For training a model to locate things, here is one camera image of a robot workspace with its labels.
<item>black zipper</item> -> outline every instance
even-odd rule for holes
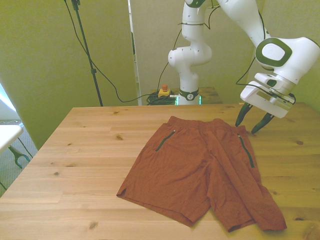
[[[165,143],[165,141],[166,141],[168,138],[170,138],[175,132],[176,132],[176,130],[173,130],[173,132],[170,133],[169,136],[165,137],[155,151],[156,151],[156,152],[159,151],[159,149],[162,147],[162,145]]]
[[[240,138],[240,141],[241,141],[241,144],[242,144],[242,147],[244,148],[244,150],[246,151],[246,154],[248,154],[248,157],[249,157],[249,160],[250,160],[250,164],[251,164],[251,167],[254,168],[255,165],[254,165],[254,161],[251,157],[251,154],[250,152],[248,151],[248,149],[246,149],[246,146],[245,146],[245,143],[244,143],[244,140],[242,139],[242,137],[238,134],[238,137]]]

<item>orange shorts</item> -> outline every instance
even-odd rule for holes
[[[172,116],[146,143],[117,196],[191,227],[212,207],[231,232],[286,229],[262,185],[244,126]]]

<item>yellow-green wall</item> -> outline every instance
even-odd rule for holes
[[[123,100],[136,98],[128,0],[80,2],[92,60]],[[63,0],[1,0],[0,10],[0,81],[39,149],[73,107],[100,105],[88,57]],[[104,106],[137,105],[121,103],[112,85],[97,79]]]

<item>floor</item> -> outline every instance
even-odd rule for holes
[[[30,154],[34,156],[38,152],[38,150],[21,120],[0,120],[0,125],[7,124],[20,125],[23,128],[23,133],[19,138],[23,142],[27,150],[30,152]],[[21,153],[27,155],[30,159],[32,159],[32,157],[28,154],[28,152],[18,139],[12,144],[12,146]],[[3,153],[0,154],[0,182],[6,188],[10,187],[10,185],[14,182],[14,180],[19,176],[19,174],[28,164],[28,161],[24,157],[20,157],[18,159],[18,162],[22,165],[22,169],[15,164],[15,157],[9,149],[5,150]],[[0,185],[0,197],[4,193],[5,189]]]

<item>wooden table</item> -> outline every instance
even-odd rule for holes
[[[140,150],[170,116],[234,125],[239,104],[74,108],[0,198],[0,239],[253,240],[320,238],[320,115],[297,103],[249,134],[262,183],[286,219],[226,232],[210,209],[189,228],[116,197]],[[265,113],[243,124],[251,131]]]

